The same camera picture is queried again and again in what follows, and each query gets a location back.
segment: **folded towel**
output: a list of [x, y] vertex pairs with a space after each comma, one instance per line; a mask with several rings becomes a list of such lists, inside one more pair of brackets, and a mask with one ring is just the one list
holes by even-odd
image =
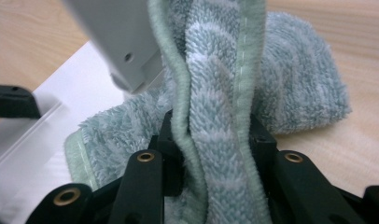
[[173, 108], [187, 172], [181, 196], [165, 200], [165, 222], [270, 223], [249, 116], [274, 133], [344, 118], [350, 109], [328, 46], [284, 13], [270, 13], [264, 33], [261, 0], [150, 0], [148, 9], [165, 80], [87, 119], [67, 139], [74, 181], [98, 189], [122, 176]]

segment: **terry cloth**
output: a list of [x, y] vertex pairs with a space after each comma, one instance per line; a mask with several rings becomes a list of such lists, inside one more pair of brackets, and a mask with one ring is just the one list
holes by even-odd
[[150, 0], [148, 10], [165, 80], [80, 124], [65, 145], [73, 180], [98, 189], [122, 176], [173, 108], [187, 172], [183, 193], [165, 200], [165, 222], [271, 223], [248, 145], [250, 113], [274, 133], [344, 118], [348, 99], [328, 46], [288, 14], [270, 13], [265, 29], [260, 0]]

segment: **table surface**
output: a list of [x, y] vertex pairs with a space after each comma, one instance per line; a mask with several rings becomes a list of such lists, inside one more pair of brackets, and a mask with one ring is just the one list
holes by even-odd
[[[276, 136], [329, 181], [361, 195], [379, 185], [379, 0], [271, 0], [311, 22], [331, 45], [353, 112], [337, 124]], [[88, 38], [57, 0], [0, 0], [0, 84], [35, 90]]]

